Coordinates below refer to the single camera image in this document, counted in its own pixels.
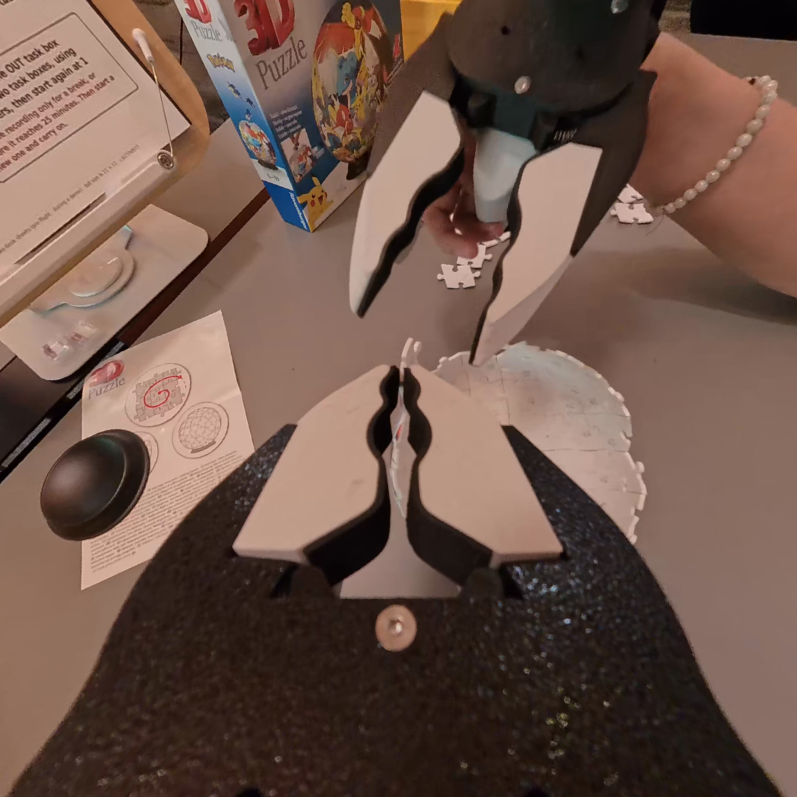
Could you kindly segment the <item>white rounded base plate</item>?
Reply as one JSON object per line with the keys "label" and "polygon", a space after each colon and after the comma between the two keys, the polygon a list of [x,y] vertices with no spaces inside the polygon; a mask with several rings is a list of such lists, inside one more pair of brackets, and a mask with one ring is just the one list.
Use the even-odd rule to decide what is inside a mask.
{"label": "white rounded base plate", "polygon": [[[28,306],[2,326],[2,350],[18,357],[48,381],[74,374],[200,254],[208,241],[202,228],[149,205],[88,255],[111,249],[127,250],[133,255],[134,274],[122,291],[102,304],[87,308],[61,306],[44,315],[32,312]],[[42,344],[69,333],[78,320],[95,324],[100,329],[97,337],[69,359],[46,359]]]}

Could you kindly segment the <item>white instruction leaflet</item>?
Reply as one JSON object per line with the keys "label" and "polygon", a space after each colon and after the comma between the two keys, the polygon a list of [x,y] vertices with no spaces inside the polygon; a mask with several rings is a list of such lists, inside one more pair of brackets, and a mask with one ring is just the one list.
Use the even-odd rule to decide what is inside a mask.
{"label": "white instruction leaflet", "polygon": [[81,543],[81,589],[148,562],[180,522],[254,453],[221,312],[105,359],[81,395],[82,438],[128,430],[151,457],[117,526]]}

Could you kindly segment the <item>colourful cartoon puzzle ball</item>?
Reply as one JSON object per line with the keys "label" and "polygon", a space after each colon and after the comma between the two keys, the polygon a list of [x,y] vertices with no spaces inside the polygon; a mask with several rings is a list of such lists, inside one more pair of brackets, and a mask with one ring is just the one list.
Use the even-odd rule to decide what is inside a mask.
{"label": "colourful cartoon puzzle ball", "polygon": [[647,488],[631,413],[602,374],[564,352],[517,343],[481,366],[459,352],[434,373],[522,433],[633,545]]}

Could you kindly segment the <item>printed sign in wooden frame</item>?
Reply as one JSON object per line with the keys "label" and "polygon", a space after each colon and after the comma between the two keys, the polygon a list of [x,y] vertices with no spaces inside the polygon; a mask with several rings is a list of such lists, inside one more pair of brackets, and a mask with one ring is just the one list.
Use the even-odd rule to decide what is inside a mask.
{"label": "printed sign in wooden frame", "polygon": [[2,324],[209,140],[198,90],[135,2],[2,2]]}

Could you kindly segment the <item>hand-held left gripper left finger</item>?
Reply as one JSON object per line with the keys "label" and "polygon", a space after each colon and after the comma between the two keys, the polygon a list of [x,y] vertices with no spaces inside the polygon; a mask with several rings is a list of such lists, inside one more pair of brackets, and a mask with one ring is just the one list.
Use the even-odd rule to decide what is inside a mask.
{"label": "hand-held left gripper left finger", "polygon": [[335,586],[384,550],[398,390],[399,369],[379,365],[304,414],[234,541],[237,555],[315,567]]}

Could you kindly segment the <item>small clear plastic part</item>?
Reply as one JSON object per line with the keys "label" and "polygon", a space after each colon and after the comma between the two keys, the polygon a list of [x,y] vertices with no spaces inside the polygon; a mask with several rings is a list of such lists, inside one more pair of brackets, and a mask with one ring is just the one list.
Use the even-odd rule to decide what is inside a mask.
{"label": "small clear plastic part", "polygon": [[99,334],[100,329],[87,320],[78,320],[71,331],[60,338],[42,344],[42,354],[52,362],[69,359]]}

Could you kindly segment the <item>black round ball stand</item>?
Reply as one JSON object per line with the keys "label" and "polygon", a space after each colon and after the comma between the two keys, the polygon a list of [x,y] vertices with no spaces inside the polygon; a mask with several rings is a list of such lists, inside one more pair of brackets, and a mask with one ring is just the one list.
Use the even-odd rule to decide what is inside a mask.
{"label": "black round ball stand", "polygon": [[68,448],[42,485],[40,504],[50,530],[85,541],[121,523],[144,494],[151,458],[128,430],[96,433]]}

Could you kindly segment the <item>blue puzzle box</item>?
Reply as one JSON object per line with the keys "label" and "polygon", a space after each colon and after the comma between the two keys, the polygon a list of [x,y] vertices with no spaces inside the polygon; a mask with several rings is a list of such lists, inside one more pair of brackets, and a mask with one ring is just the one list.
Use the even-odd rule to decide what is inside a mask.
{"label": "blue puzzle box", "polygon": [[404,63],[399,1],[177,1],[285,222],[314,232],[367,177]]}

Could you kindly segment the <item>clear plastic disc stand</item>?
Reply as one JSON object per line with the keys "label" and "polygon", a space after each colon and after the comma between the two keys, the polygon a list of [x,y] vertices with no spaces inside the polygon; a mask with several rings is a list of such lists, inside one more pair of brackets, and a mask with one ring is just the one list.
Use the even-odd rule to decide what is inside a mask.
{"label": "clear plastic disc stand", "polygon": [[44,315],[61,306],[87,308],[102,304],[126,287],[134,270],[134,257],[127,250],[93,254],[40,294],[29,309]]}

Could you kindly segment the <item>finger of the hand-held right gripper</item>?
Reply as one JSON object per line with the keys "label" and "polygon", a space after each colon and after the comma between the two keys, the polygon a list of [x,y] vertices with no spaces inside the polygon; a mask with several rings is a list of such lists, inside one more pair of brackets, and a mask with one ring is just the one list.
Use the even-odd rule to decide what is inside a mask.
{"label": "finger of the hand-held right gripper", "polygon": [[484,364],[524,329],[572,261],[602,155],[600,147],[562,146],[524,165],[511,205],[516,220],[493,272],[471,364]]}
{"label": "finger of the hand-held right gripper", "polygon": [[349,280],[351,310],[359,318],[412,246],[425,211],[457,183],[464,163],[453,108],[422,93],[364,184]]}

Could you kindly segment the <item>person's right forearm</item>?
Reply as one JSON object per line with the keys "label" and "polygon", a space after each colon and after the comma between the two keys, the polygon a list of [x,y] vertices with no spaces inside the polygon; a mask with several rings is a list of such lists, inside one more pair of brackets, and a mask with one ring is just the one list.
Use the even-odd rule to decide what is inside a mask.
{"label": "person's right forearm", "polygon": [[764,104],[758,92],[748,123],[767,108],[761,129],[716,182],[672,217],[720,259],[795,297],[795,107],[778,97]]}

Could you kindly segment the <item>yellow plastic bin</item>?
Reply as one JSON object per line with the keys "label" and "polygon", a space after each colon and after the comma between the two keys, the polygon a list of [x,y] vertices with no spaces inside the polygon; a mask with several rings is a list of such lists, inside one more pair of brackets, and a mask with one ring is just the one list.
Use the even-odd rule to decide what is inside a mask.
{"label": "yellow plastic bin", "polygon": [[404,47],[407,53],[417,49],[433,32],[440,17],[453,14],[461,1],[401,1]]}

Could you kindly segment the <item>pile of white puzzle pieces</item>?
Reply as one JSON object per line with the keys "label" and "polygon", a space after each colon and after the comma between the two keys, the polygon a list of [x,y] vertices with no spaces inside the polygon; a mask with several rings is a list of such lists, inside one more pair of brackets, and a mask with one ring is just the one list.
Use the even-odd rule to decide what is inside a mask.
{"label": "pile of white puzzle pieces", "polygon": [[[642,194],[631,185],[626,185],[620,193],[610,208],[610,215],[624,225],[646,225],[654,221]],[[448,290],[475,288],[485,265],[493,260],[492,249],[509,239],[510,233],[505,231],[498,238],[481,242],[474,258],[458,257],[455,264],[441,264],[438,281]]]}

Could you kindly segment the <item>person's right hand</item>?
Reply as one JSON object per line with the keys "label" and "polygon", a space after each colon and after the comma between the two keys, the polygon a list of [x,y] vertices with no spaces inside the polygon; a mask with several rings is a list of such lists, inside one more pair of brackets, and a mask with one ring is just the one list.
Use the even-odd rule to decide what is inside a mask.
{"label": "person's right hand", "polygon": [[[659,35],[643,69],[656,74],[643,153],[631,184],[651,205],[675,202],[713,168],[742,133],[760,103],[759,92],[714,65],[686,43]],[[423,224],[447,254],[470,257],[497,238],[503,222],[484,223],[474,204],[476,142],[465,133],[465,164],[453,188],[423,214]]]}

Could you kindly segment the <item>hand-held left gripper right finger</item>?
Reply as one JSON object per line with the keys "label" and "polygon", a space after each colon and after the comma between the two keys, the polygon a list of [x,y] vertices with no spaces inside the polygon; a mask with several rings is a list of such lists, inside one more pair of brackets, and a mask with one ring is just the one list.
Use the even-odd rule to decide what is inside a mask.
{"label": "hand-held left gripper right finger", "polygon": [[414,553],[463,586],[480,570],[558,560],[563,546],[493,414],[421,366],[403,373],[414,453],[406,530]]}

